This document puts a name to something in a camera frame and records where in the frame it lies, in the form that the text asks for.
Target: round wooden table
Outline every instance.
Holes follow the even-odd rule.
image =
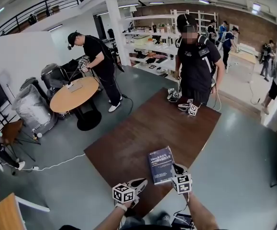
[[[67,86],[64,86],[53,96],[50,102],[50,108],[56,113],[74,110],[78,118],[78,129],[86,131],[96,127],[102,118],[101,113],[97,110],[92,100],[92,96],[97,91],[99,84],[92,77],[84,77],[72,81],[72,83],[76,82],[81,84],[82,87],[71,92]],[[83,113],[80,106],[87,100],[93,110]]]

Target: railing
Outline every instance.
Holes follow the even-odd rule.
[[[78,6],[83,0],[44,0],[22,11],[0,26],[0,36],[19,33],[62,9]]]

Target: book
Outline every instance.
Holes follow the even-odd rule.
[[[170,182],[171,165],[174,163],[170,147],[151,152],[148,157],[154,184]]]

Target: wooden table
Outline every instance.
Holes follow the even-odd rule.
[[[78,118],[77,127],[80,130],[90,130],[96,127],[101,121],[101,113],[97,110],[92,96],[97,91],[99,84],[92,77],[84,77],[72,81],[73,84],[81,84],[82,87],[74,92],[71,92],[67,86],[61,88],[52,98],[50,108],[56,113],[64,113],[74,110]],[[80,106],[89,101],[92,111],[83,113]]]
[[[49,208],[31,203],[12,193],[0,202],[0,230],[26,230],[19,203],[44,212],[50,212]]]
[[[111,186],[136,178],[148,185],[139,194],[135,211],[145,216],[171,190],[171,183],[153,184],[148,153],[170,146],[176,163],[191,166],[210,137],[220,113],[201,106],[196,116],[178,110],[161,89],[126,120],[85,149]]]
[[[249,68],[251,68],[251,72],[250,72],[250,76],[249,76],[249,80],[248,80],[248,83],[250,83],[253,72],[254,72],[254,66],[256,64],[256,57],[254,55],[244,52],[244,51],[240,51],[240,52],[236,53],[235,51],[231,50],[229,52],[228,67],[226,69],[226,73],[228,73],[229,68],[231,67],[231,62],[233,60],[237,60],[238,62],[240,62],[240,64],[244,65],[245,67],[249,66]]]

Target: wrist strap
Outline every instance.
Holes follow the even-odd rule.
[[[120,208],[123,209],[125,212],[127,212],[127,210],[128,210],[128,208],[127,208],[126,206],[124,206],[124,205],[122,205],[122,204],[119,204],[119,203],[117,203],[117,204],[115,205],[115,207],[120,207]]]

